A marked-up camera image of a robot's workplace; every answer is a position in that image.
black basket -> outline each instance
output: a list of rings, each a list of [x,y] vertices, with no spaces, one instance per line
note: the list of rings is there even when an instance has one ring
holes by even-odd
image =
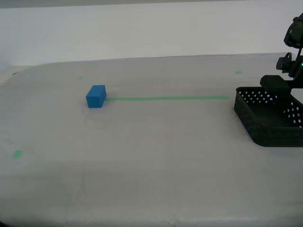
[[[303,105],[281,102],[262,87],[236,89],[234,110],[251,139],[264,147],[303,147]]]

green tape mark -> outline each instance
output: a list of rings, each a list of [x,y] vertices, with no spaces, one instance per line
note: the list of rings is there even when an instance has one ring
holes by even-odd
[[[22,150],[15,150],[15,153],[13,154],[13,159],[20,158],[23,155]]]
[[[105,101],[153,101],[153,100],[213,100],[229,99],[229,96],[189,96],[189,97],[138,97],[138,98],[106,98]]]

